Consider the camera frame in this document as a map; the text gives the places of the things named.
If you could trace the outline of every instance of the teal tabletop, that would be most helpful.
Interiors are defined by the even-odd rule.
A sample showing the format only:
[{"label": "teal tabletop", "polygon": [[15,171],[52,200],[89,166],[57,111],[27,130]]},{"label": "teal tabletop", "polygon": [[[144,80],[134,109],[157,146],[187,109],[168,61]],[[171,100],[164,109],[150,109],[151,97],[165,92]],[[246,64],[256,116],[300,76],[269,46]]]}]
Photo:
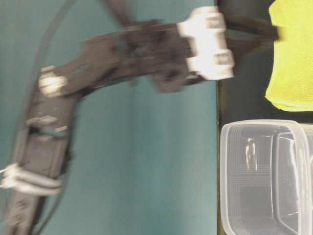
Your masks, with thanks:
[{"label": "teal tabletop", "polygon": [[[0,157],[10,155],[39,41],[65,0],[0,0]],[[138,20],[183,21],[213,0],[133,0]],[[120,30],[97,0],[78,0],[45,65]],[[216,83],[158,94],[149,77],[88,96],[79,109],[68,188],[44,235],[215,235]],[[3,206],[3,190],[0,191]]]}]

